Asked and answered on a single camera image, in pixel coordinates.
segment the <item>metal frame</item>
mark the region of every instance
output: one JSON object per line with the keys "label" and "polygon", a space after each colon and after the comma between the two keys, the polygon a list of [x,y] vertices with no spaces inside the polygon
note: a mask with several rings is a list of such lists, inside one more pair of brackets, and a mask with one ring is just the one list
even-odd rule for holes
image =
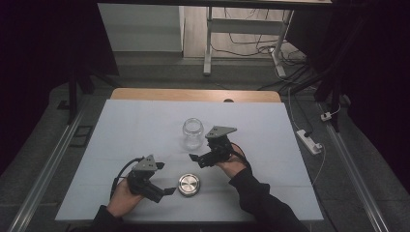
{"label": "metal frame", "polygon": [[18,210],[18,213],[15,215],[15,218],[8,229],[9,232],[25,231],[30,223],[31,218],[36,212],[45,190],[47,189],[48,184],[51,181],[61,158],[64,156],[82,116],[84,115],[84,109],[88,105],[89,97],[84,96],[83,98],[84,101],[80,105],[78,114],[73,119],[73,122],[70,125],[67,125],[64,130],[63,135],[46,161],[42,172],[39,177],[37,177],[36,182],[31,187],[29,193],[24,199],[24,202]]}
{"label": "metal frame", "polygon": [[[320,104],[317,104],[318,108],[323,112]],[[350,177],[350,180],[359,195],[362,203],[364,204],[367,216],[370,223],[373,225],[374,231],[376,232],[389,232],[389,226],[384,220],[382,213],[377,206],[370,190],[368,189],[359,168],[356,166],[356,162],[353,160],[352,155],[344,144],[343,138],[340,133],[336,132],[334,127],[330,123],[326,124],[329,136],[332,138],[334,145],[337,148],[337,152],[343,162],[344,168]]]}

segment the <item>wooden table edge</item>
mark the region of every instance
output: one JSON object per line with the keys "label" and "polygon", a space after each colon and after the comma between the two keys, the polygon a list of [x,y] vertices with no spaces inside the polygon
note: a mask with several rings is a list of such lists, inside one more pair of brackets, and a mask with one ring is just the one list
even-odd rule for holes
{"label": "wooden table edge", "polygon": [[281,102],[274,91],[117,88],[112,100],[181,102]]}

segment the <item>gray floor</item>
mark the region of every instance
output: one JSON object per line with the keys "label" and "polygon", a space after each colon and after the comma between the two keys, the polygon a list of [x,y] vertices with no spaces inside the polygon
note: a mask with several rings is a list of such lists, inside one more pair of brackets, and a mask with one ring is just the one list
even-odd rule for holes
{"label": "gray floor", "polygon": [[[181,58],[150,59],[119,57],[121,77],[115,78],[127,87],[141,88],[190,88],[190,89],[232,89],[256,90],[258,87],[274,82],[277,79],[270,62],[258,61],[227,61],[214,62],[213,73],[209,77],[202,75],[200,60]],[[286,67],[289,72],[295,67]],[[81,126],[95,126],[104,101],[109,98],[112,88],[100,80],[93,78],[96,91],[89,98],[90,104],[85,109]],[[301,105],[291,98],[292,111],[298,127],[309,130],[303,111],[309,118],[314,132],[312,138],[326,146],[326,160],[319,178],[315,184],[324,221],[305,222],[311,231],[374,231],[368,220],[366,211],[354,190],[346,171],[341,164],[325,125],[320,121],[320,111],[312,99],[312,90],[306,90],[297,95]],[[38,123],[30,138],[21,148],[15,161],[0,179],[0,231],[6,231],[10,226],[19,206],[32,184],[36,180],[45,160],[57,144],[68,119],[66,110],[58,110],[60,101],[68,98],[67,85],[60,86],[50,94],[50,104],[42,120]],[[282,101],[289,109],[288,98]],[[366,180],[377,204],[388,222],[391,231],[410,230],[410,197],[395,175],[384,162],[377,150],[366,137],[352,124],[346,115],[347,105],[344,104],[339,114],[341,135],[354,156],[361,173]],[[323,156],[313,157],[303,144],[299,144],[307,171],[311,177],[317,175]],[[69,147],[57,172],[53,176],[41,204],[34,214],[27,231],[64,231],[67,223],[54,221],[59,205],[71,183],[76,168],[85,148]]]}

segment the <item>wall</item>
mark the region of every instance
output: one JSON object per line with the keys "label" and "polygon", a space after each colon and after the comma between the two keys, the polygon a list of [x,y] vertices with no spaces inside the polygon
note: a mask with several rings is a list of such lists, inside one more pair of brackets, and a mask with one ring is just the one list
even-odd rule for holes
{"label": "wall", "polygon": [[184,8],[99,4],[113,51],[182,51]]}

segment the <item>table surface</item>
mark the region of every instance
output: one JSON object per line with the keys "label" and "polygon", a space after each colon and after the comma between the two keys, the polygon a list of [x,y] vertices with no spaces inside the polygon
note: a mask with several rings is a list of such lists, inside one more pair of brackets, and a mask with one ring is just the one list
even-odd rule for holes
{"label": "table surface", "polygon": [[[235,103],[223,102],[226,98]],[[252,221],[253,217],[240,209],[238,194],[221,170],[199,168],[189,159],[188,153],[209,152],[206,142],[190,152],[181,146],[182,125],[190,117],[199,118],[204,131],[215,125],[238,127],[229,138],[247,154],[253,175],[270,184],[271,194],[287,203],[299,219],[323,219],[286,108],[277,93],[170,89],[113,92],[56,219],[91,220],[98,207],[108,203],[113,177],[122,166],[136,157],[153,154],[156,161],[165,163],[164,169],[150,179],[154,185],[161,189],[175,187],[183,174],[192,173],[201,180],[201,190],[190,198],[176,191],[159,204],[144,200],[125,220]]]}

